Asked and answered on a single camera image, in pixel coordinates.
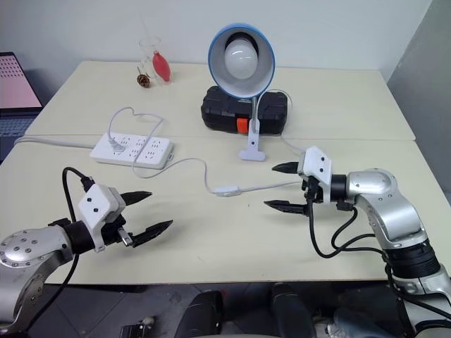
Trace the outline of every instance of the toolbox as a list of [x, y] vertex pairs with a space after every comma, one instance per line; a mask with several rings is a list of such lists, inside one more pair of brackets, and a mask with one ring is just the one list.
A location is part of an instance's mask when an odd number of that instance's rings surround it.
[[[281, 134], [287, 121], [286, 95], [267, 92], [259, 105], [260, 134]], [[252, 118], [252, 100], [237, 99], [227, 95], [219, 87], [212, 86], [206, 93], [201, 107], [202, 120], [207, 127], [222, 132], [247, 134]]]

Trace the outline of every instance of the laptop keyboard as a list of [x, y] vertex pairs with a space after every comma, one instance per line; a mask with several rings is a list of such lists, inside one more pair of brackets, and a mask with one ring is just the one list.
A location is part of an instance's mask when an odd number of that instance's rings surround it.
[[20, 137], [25, 134], [34, 118], [9, 118], [0, 120], [0, 137]]

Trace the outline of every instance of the white power strip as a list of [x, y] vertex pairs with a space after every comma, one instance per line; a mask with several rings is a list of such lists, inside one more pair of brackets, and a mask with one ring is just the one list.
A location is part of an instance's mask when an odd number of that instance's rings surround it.
[[[133, 134], [119, 134], [117, 132], [112, 132], [111, 136], [119, 144], [125, 146], [123, 151], [114, 151], [109, 142], [108, 135], [104, 134], [89, 156], [99, 163], [131, 166], [136, 155], [138, 155], [141, 147], [146, 142], [147, 137]], [[172, 154], [172, 150], [173, 143], [169, 139], [152, 137], [142, 150], [140, 157], [136, 160], [135, 167], [163, 169]]]

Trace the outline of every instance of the white table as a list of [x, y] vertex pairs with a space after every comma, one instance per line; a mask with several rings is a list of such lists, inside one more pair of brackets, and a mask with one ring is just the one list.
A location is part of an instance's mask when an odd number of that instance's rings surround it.
[[[95, 143], [99, 136], [65, 136]], [[271, 171], [275, 164], [297, 156], [279, 138], [265, 137], [268, 154], [263, 163], [237, 157], [245, 137], [174, 137], [175, 160], [196, 156], [209, 164], [212, 187], [271, 184], [296, 180], [295, 175]], [[333, 160], [335, 173], [385, 168], [398, 179], [402, 193], [416, 206], [431, 243], [442, 263], [451, 268], [451, 209], [436, 180], [412, 141], [295, 140], [298, 146], [317, 145]], [[88, 252], [71, 280], [79, 284], [148, 284], [177, 282], [238, 282], [268, 280], [374, 280], [385, 279], [383, 262], [374, 253], [343, 253], [332, 259], [318, 257], [310, 243], [307, 219], [279, 213], [263, 204], [270, 199], [304, 203], [293, 185], [236, 197], [210, 195], [202, 184], [202, 165], [184, 163], [150, 180], [136, 178], [131, 169], [102, 165], [89, 151], [41, 144], [19, 144], [0, 166], [0, 237], [25, 228], [43, 227], [68, 215], [61, 171], [72, 165], [97, 182], [120, 192], [146, 189], [147, 200], [127, 207], [128, 231], [139, 232], [163, 220], [174, 223], [157, 239], [136, 249], [114, 244], [103, 253]], [[70, 178], [76, 202], [82, 196], [78, 180]], [[329, 251], [330, 236], [350, 213], [320, 205], [316, 233], [320, 247]], [[343, 240], [369, 232], [366, 216], [359, 214]], [[362, 244], [374, 245], [373, 239]], [[49, 282], [61, 282], [70, 264], [58, 269]]]
[[[235, 137], [205, 127], [200, 106], [214, 85], [208, 67], [171, 64], [173, 83], [141, 88], [136, 63], [85, 61], [44, 108], [27, 134], [103, 134], [124, 106], [162, 115], [166, 137]], [[293, 99], [284, 135], [302, 139], [413, 140], [404, 116], [375, 70], [277, 68], [271, 88]], [[147, 134], [142, 119], [124, 113], [117, 132]]]

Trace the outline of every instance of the pine cone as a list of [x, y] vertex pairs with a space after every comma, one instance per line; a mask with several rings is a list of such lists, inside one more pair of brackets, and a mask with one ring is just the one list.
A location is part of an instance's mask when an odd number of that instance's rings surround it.
[[141, 87], [144, 87], [144, 88], [150, 87], [150, 79], [147, 75], [139, 74], [136, 80], [138, 81], [138, 83], [140, 84]]

